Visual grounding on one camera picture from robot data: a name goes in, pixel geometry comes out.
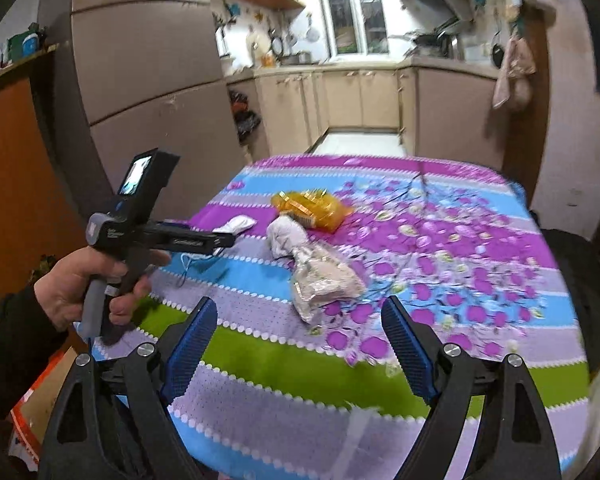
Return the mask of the dark left sleeve forearm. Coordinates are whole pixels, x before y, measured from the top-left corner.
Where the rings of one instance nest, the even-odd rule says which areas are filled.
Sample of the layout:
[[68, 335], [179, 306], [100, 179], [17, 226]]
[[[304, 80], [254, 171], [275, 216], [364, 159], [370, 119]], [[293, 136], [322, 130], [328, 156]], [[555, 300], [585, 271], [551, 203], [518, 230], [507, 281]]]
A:
[[[67, 339], [36, 299], [29, 284], [0, 303], [0, 420], [46, 369], [52, 355]], [[0, 450], [0, 479], [19, 479], [20, 473]]]

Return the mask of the person's left hand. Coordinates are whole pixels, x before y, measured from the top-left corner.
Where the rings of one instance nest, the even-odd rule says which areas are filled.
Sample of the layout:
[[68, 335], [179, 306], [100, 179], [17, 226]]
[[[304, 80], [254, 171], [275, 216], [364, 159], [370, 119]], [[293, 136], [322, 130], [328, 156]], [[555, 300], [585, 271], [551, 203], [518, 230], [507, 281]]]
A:
[[[34, 293], [56, 330], [64, 332], [70, 324], [82, 318], [83, 296], [92, 276], [119, 281], [127, 273], [128, 267], [122, 261], [85, 246], [60, 259], [50, 273], [34, 284]], [[128, 324], [140, 300], [150, 292], [149, 276], [144, 274], [132, 292], [111, 300], [110, 322], [114, 325]]]

